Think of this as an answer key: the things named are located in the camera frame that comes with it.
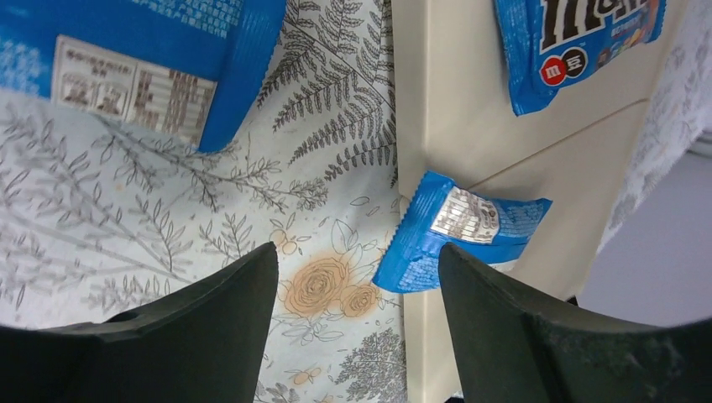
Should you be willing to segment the blue M&M bag moved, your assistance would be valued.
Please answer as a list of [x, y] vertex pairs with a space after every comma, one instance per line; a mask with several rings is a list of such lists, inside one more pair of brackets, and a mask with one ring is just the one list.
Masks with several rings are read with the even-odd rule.
[[664, 1], [499, 0], [495, 14], [516, 116], [546, 108], [558, 91], [625, 50], [657, 40]]

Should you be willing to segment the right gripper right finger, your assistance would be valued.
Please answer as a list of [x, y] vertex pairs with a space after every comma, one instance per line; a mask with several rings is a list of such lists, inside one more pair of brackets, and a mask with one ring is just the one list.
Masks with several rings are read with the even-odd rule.
[[439, 277], [467, 402], [708, 402], [711, 322], [654, 327], [585, 310], [453, 243]]

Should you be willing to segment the blue M&M bag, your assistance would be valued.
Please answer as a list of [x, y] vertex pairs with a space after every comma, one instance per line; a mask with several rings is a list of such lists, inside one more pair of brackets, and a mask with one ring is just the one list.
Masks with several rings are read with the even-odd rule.
[[441, 248], [454, 243], [500, 272], [514, 268], [552, 203], [487, 198], [428, 171], [421, 178], [372, 282], [405, 294], [440, 286]]

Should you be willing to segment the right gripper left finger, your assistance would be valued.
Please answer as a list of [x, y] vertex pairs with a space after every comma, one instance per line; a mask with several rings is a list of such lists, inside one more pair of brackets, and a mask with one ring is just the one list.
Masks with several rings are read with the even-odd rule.
[[279, 279], [273, 243], [103, 323], [1, 330], [4, 402], [250, 402]]

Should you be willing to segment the light blue candy bag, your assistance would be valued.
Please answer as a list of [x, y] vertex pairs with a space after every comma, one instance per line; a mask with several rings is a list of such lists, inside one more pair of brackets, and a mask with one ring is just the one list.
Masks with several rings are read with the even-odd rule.
[[257, 97], [285, 9], [282, 1], [4, 1], [1, 86], [216, 152]]

